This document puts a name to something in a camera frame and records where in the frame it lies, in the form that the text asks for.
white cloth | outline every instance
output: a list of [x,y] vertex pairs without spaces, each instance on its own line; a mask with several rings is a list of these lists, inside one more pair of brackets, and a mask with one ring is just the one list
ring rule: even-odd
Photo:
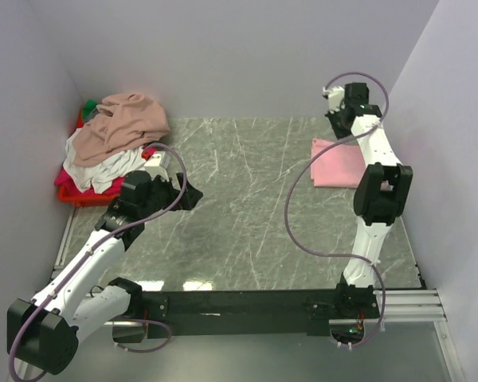
[[77,129],[65,143],[67,158],[63,166],[81,192],[93,187],[96,193],[103,193],[112,187],[112,182],[116,178],[123,177],[130,171],[138,170],[145,164],[145,160],[142,158],[143,149],[137,147],[114,154],[97,166],[77,166],[73,164],[76,151],[72,146],[72,141],[79,132],[80,129]]

lavender wall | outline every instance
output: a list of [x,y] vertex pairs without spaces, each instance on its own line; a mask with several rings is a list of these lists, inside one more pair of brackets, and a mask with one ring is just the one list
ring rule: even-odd
[[0,380],[7,308],[46,283],[68,217],[53,179],[79,104],[29,3],[0,0]]
[[172,116],[319,115],[363,70],[391,88],[437,0],[30,0],[84,97],[154,93]]
[[441,0],[391,92],[386,130],[414,167],[405,221],[478,381],[478,0]]

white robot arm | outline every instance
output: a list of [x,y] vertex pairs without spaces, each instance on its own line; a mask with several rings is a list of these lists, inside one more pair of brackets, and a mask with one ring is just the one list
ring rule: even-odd
[[[142,233],[143,219],[172,205],[175,205],[172,211],[191,210],[203,197],[189,182],[184,194],[179,196],[180,191],[165,179],[166,173],[154,175],[152,179],[148,169],[129,173],[120,195],[68,266],[31,300],[17,299],[10,306],[7,350],[12,357],[56,375],[67,367],[78,345],[105,322],[117,316],[143,316],[142,287],[132,281],[117,278],[95,298],[86,300],[85,295]],[[183,175],[178,173],[177,177],[182,187]],[[95,245],[110,232],[114,236]],[[27,320],[31,323],[23,332]],[[17,344],[18,333],[23,333],[21,341],[13,346]]]
[[[366,84],[324,89],[323,95],[329,103],[327,117],[337,138],[359,136],[379,124],[380,110],[368,103]],[[381,123],[358,144],[366,171],[355,194],[358,229],[352,253],[376,263],[394,219],[403,212],[413,173],[394,154]],[[372,268],[359,259],[349,261],[343,277],[347,284],[357,287],[368,287],[375,281]]]

pink cloth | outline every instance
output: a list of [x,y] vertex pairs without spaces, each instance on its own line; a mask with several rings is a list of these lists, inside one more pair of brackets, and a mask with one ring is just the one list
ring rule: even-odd
[[[311,144],[313,158],[333,142],[314,139]],[[340,145],[323,154],[310,167],[310,178],[315,187],[358,187],[365,173],[365,161],[359,146]]]
[[158,141],[170,132],[163,107],[144,94],[110,95],[97,110],[99,114],[72,141],[75,165],[99,165],[113,154]]
[[71,197],[77,197],[77,196],[86,196],[86,197],[91,197],[94,195],[117,195],[120,193],[120,186],[122,185],[124,178],[123,177],[118,177],[112,182],[112,187],[104,191],[103,193],[95,193],[94,188],[90,188],[86,190],[84,193],[82,193],[74,184],[74,180],[71,178],[71,176],[64,170],[62,169],[60,173],[58,174],[57,179],[55,179],[55,185],[64,185],[64,187],[67,189],[69,195]]

gray marble floor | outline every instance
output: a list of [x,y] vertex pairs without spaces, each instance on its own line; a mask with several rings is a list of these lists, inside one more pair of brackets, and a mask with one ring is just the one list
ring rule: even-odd
[[[191,212],[170,212],[147,224],[101,284],[121,276],[152,290],[335,286],[347,260],[303,253],[289,239],[283,218],[288,187],[309,160],[311,140],[334,139],[325,118],[171,119],[170,126],[168,142],[205,196]],[[170,171],[176,170],[173,161]],[[295,234],[311,248],[349,252],[356,230],[353,194],[314,188],[305,174],[291,202]],[[103,211],[77,211],[65,263]],[[420,286],[400,220],[386,238],[379,268],[388,287]]]

